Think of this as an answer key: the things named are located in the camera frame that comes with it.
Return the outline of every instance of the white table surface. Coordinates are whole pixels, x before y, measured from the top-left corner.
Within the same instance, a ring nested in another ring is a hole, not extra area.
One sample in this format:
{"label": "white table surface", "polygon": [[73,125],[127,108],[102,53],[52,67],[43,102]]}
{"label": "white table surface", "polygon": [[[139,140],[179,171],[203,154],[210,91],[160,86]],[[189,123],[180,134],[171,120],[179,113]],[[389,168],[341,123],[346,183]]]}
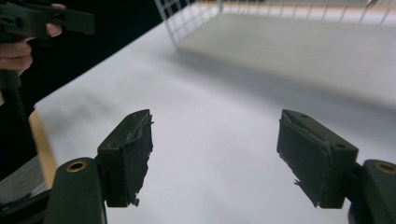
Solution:
{"label": "white table surface", "polygon": [[146,108],[154,149],[141,203],[108,208],[108,223],[347,223],[349,203],[315,208],[293,185],[276,153],[283,108],[359,147],[360,163],[396,162],[394,111],[175,50],[163,25],[36,105],[59,164],[93,158]]}

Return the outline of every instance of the wire mesh basket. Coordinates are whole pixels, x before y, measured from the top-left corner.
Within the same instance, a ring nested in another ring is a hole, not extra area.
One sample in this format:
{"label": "wire mesh basket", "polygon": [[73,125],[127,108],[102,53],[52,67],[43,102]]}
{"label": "wire mesh basket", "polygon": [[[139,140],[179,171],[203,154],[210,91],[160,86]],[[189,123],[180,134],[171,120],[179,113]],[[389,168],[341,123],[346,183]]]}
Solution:
{"label": "wire mesh basket", "polygon": [[396,25],[396,6],[392,1],[320,3],[276,0],[155,0],[174,45],[193,31],[223,14],[279,17],[297,20],[339,21]]}

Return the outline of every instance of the dark background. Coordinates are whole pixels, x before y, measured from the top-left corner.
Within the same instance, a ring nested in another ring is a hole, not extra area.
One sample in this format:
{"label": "dark background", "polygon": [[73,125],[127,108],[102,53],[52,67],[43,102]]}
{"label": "dark background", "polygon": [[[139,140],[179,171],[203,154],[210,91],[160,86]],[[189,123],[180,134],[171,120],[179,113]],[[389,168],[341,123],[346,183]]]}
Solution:
{"label": "dark background", "polygon": [[[154,0],[54,0],[54,3],[93,13],[96,32],[83,35],[64,31],[53,38],[51,48],[42,48],[36,40],[31,41],[34,62],[21,75],[21,97],[27,116],[36,102],[162,22]],[[0,180],[27,162],[9,156],[20,149],[13,147],[19,141],[18,136],[7,137],[9,128],[5,120],[0,106]]]}

